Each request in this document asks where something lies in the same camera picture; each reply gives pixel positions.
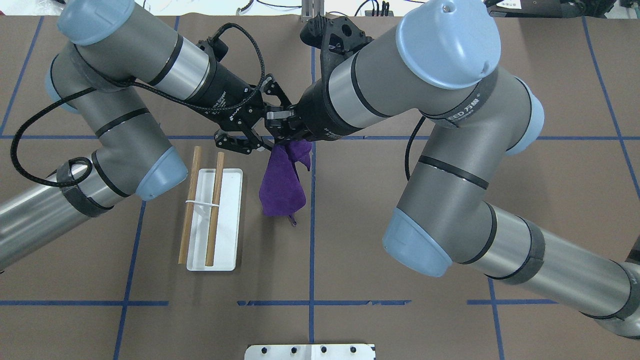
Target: wooden dowel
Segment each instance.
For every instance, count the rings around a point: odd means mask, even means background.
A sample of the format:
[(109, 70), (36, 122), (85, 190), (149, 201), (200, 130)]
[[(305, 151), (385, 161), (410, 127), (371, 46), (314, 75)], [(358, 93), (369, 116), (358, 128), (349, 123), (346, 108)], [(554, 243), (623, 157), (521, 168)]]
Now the wooden dowel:
[[(216, 164), (216, 178), (213, 182), (213, 204), (220, 204), (220, 194), (222, 193), (222, 172), (225, 168), (225, 153), (218, 153), (218, 162)], [(213, 266), (213, 252), (216, 248), (216, 230), (218, 229), (218, 213), (219, 206), (211, 208), (211, 220), (209, 222), (209, 237), (207, 239), (207, 257), (205, 258), (205, 266)]]
[[(196, 146), (193, 149), (193, 161), (191, 162), (191, 173), (189, 175), (189, 193), (187, 200), (196, 199), (196, 185), (198, 184), (198, 171), (200, 170), (200, 158), (202, 157), (202, 148)], [(184, 223), (182, 224), (182, 239), (180, 240), (180, 255), (178, 256), (178, 264), (187, 262), (187, 252), (189, 250), (189, 238), (191, 237), (191, 222), (193, 221), (193, 203), (187, 202), (187, 208), (184, 212)]]

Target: light blue cap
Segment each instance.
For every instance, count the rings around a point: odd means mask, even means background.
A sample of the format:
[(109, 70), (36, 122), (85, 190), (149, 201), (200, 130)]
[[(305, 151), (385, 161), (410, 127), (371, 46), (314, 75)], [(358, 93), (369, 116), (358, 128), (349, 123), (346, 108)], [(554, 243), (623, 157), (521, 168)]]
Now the light blue cap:
[(120, 29), (135, 6), (134, 0), (75, 0), (62, 11), (58, 29), (76, 45), (95, 44)]
[(472, 86), (500, 60), (500, 34), (480, 0), (431, 0), (398, 24), (396, 45), (411, 71), (444, 89)]
[[(56, 91), (56, 88), (54, 88), (53, 86), (53, 80), (51, 79), (51, 67), (49, 67), (49, 69), (47, 70), (47, 75), (44, 77), (44, 88), (45, 90), (47, 90), (47, 94), (49, 94), (49, 97), (51, 98), (51, 100), (53, 100), (53, 102), (62, 99), (60, 97), (60, 94), (58, 94), (58, 92)], [(78, 111), (78, 109), (67, 104), (66, 102), (60, 105), (60, 107), (64, 110), (69, 111), (70, 113), (80, 114), (80, 111)]]
[(529, 119), (529, 125), (524, 132), (524, 135), (520, 138), (520, 140), (505, 154), (511, 156), (518, 154), (519, 152), (524, 151), (531, 143), (536, 141), (540, 133), (542, 132), (542, 127), (545, 125), (545, 109), (542, 107), (542, 103), (540, 100), (533, 95), (529, 85), (527, 85), (520, 78), (518, 79), (524, 87), (527, 89), (527, 93), (529, 94), (529, 100), (531, 100), (531, 118)]
[(453, 261), (412, 218), (395, 208), (382, 244), (389, 255), (421, 274), (441, 277)]
[(172, 146), (160, 156), (140, 181), (136, 195), (144, 201), (155, 199), (183, 182), (187, 178), (187, 172), (178, 150)]

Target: purple towel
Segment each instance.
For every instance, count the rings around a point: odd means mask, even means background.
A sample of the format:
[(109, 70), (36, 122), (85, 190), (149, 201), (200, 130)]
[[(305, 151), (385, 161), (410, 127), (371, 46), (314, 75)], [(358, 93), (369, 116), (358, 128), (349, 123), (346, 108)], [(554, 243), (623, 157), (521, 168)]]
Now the purple towel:
[(265, 215), (291, 218), (293, 213), (307, 203), (296, 171), (296, 162), (300, 161), (310, 170), (310, 151), (311, 143), (306, 140), (273, 147), (259, 193)]

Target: blue joint cap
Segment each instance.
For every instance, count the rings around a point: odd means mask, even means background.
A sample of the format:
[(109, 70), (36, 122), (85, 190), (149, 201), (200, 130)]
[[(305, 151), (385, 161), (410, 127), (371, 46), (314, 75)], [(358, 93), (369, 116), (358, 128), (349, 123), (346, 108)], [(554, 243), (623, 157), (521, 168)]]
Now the blue joint cap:
[(441, 277), (453, 264), (438, 243), (398, 208), (394, 209), (382, 244), (389, 255), (424, 275)]
[(524, 149), (526, 149), (531, 143), (536, 141), (540, 133), (542, 132), (542, 127), (545, 125), (545, 109), (542, 107), (542, 103), (540, 100), (533, 95), (529, 85), (527, 85), (520, 78), (516, 78), (521, 82), (524, 87), (527, 89), (527, 94), (529, 94), (529, 100), (531, 101), (531, 117), (529, 119), (529, 125), (524, 132), (524, 135), (520, 138), (520, 140), (505, 154), (508, 156), (518, 154)]
[[(56, 102), (62, 99), (60, 97), (60, 94), (58, 94), (58, 92), (56, 91), (55, 86), (53, 86), (53, 80), (51, 79), (51, 66), (47, 70), (47, 75), (44, 77), (44, 88), (45, 90), (47, 90), (47, 94), (49, 94), (49, 97), (51, 98), (51, 100), (53, 100), (53, 102)], [(80, 114), (80, 111), (78, 111), (78, 109), (67, 104), (66, 102), (60, 105), (60, 107), (63, 108), (64, 110), (69, 111), (70, 113)]]
[(500, 34), (478, 0), (431, 0), (407, 13), (396, 46), (411, 71), (443, 89), (472, 86), (500, 60)]
[(187, 172), (178, 150), (172, 146), (160, 156), (140, 181), (136, 195), (144, 201), (155, 199), (183, 182), (187, 178)]
[(58, 29), (72, 43), (95, 44), (113, 34), (129, 19), (134, 0), (75, 0), (58, 19)]

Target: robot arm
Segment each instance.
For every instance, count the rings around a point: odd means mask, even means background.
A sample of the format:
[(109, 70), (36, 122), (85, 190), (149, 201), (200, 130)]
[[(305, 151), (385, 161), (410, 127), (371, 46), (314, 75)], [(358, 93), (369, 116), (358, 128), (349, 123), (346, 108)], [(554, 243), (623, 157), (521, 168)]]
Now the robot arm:
[[(482, 2), (432, 0), (375, 41), (347, 18), (312, 19), (301, 37), (322, 50), (322, 79), (298, 104), (282, 95), (279, 106), (264, 103), (261, 94), (246, 97), (273, 82), (244, 83), (217, 63), (219, 44), (196, 46), (132, 1), (109, 2), (111, 9), (133, 8), (124, 15), (102, 11), (107, 30), (87, 37), (88, 29), (102, 25), (89, 21), (82, 28), (77, 21), (86, 17), (69, 11), (91, 3), (107, 2), (76, 0), (65, 10), (69, 23), (61, 18), (61, 30), (75, 45), (69, 44), (52, 66), (60, 97), (100, 86), (102, 76), (117, 81), (134, 76), (188, 106), (202, 106), (205, 110), (196, 110), (222, 128), (216, 143), (248, 152), (270, 146), (251, 135), (254, 119), (261, 117), (276, 142), (337, 140), (417, 108), (436, 128), (394, 210), (383, 240), (387, 252), (432, 276), (443, 275), (454, 261), (470, 265), (571, 306), (620, 336), (640, 338), (637, 250), (626, 262), (609, 261), (483, 201), (500, 160), (535, 140), (544, 115), (529, 87), (497, 65), (499, 36)], [(75, 27), (81, 28), (78, 38)], [(78, 70), (83, 63), (98, 76)], [(70, 102), (103, 144), (92, 156), (89, 178), (78, 189), (39, 186), (0, 206), (0, 268), (123, 196), (135, 192), (152, 199), (186, 176), (133, 90), (102, 85), (102, 91)], [(214, 109), (241, 99), (248, 99), (247, 106)], [(248, 134), (247, 142), (218, 141), (238, 129)], [(70, 168), (62, 166), (52, 179), (64, 181), (86, 170)], [(47, 217), (54, 208), (63, 216)], [(30, 224), (38, 221), (48, 221), (49, 231), (33, 232), (36, 226)]]

